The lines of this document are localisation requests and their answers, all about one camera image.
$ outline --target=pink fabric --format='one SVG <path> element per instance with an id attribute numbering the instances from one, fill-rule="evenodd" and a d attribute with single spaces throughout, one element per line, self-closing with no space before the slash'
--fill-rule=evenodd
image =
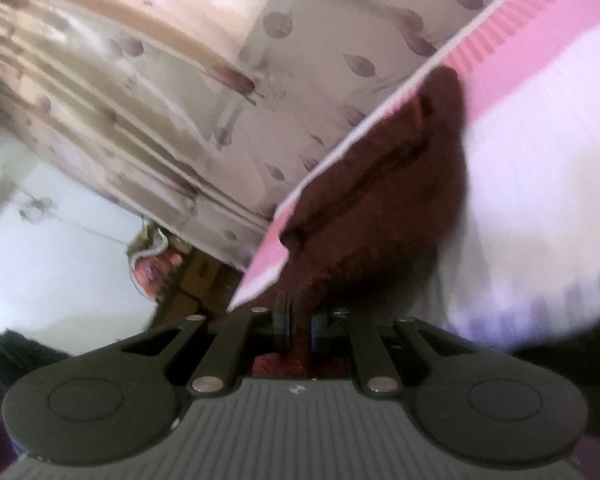
<path id="1" fill-rule="evenodd" d="M 433 57 L 427 64 L 429 69 L 440 63 L 447 64 L 461 75 L 465 84 L 468 128 L 523 82 L 540 73 L 584 32 L 597 26 L 600 0 L 505 0 L 485 12 L 488 13 L 486 19 L 477 23 L 451 51 Z M 388 99 L 379 108 L 376 121 L 398 109 L 423 78 L 423 72 L 417 73 Z M 363 135 L 374 122 L 361 123 L 348 139 Z M 346 147 L 345 141 L 334 152 L 341 155 Z M 323 166 L 319 166 L 310 177 L 323 170 Z M 288 256 L 278 236 L 294 204 L 293 200 L 281 204 L 234 295 L 230 310 L 257 297 L 277 280 Z"/>

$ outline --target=black device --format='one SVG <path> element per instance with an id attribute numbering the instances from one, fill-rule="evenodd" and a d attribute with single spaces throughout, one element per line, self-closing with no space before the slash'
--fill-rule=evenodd
<path id="1" fill-rule="evenodd" d="M 247 377 L 285 352 L 272 309 L 150 330 L 29 374 L 7 394 L 27 456 L 3 480 L 579 479 L 587 406 L 565 378 L 417 319 L 346 306 L 312 319 L 312 350 L 346 377 Z"/>

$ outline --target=curtain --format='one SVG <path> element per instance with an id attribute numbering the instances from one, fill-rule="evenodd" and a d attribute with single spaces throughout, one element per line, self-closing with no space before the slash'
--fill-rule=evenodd
<path id="1" fill-rule="evenodd" d="M 248 265 L 276 203 L 492 0 L 0 0 L 0 121 Z"/>
<path id="2" fill-rule="evenodd" d="M 27 339 L 18 332 L 7 330 L 0 334 L 0 418 L 4 396 L 19 379 L 69 357 L 66 352 Z"/>

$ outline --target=wall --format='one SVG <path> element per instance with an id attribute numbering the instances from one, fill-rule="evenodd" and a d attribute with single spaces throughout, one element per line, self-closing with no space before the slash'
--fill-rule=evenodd
<path id="1" fill-rule="evenodd" d="M 154 304 L 136 291 L 125 255 L 141 219 L 42 161 L 21 177 L 22 189 L 53 200 L 58 217 L 122 243 L 53 218 L 23 222 L 18 204 L 28 197 L 17 191 L 0 211 L 0 331 L 71 354 L 141 332 Z"/>
<path id="2" fill-rule="evenodd" d="M 38 162 L 37 156 L 0 126 L 0 166 L 12 182 L 19 182 Z"/>

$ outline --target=round pad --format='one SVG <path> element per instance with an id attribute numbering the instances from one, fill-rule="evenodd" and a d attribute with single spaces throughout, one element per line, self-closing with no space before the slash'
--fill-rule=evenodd
<path id="1" fill-rule="evenodd" d="M 86 466 L 153 445 L 169 433 L 177 409 L 173 387 L 151 358 L 103 349 L 22 378 L 2 413 L 28 454 Z"/>
<path id="2" fill-rule="evenodd" d="M 490 379 L 469 390 L 472 408 L 495 420 L 525 420 L 542 407 L 542 397 L 528 384 L 509 379 Z"/>
<path id="3" fill-rule="evenodd" d="M 569 381 L 494 352 L 440 359 L 414 416 L 442 447 L 474 462 L 531 466 L 571 452 L 587 405 Z"/>
<path id="4" fill-rule="evenodd" d="M 122 390 L 102 379 L 74 379 L 51 392 L 49 407 L 66 420 L 89 422 L 115 412 L 124 399 Z"/>

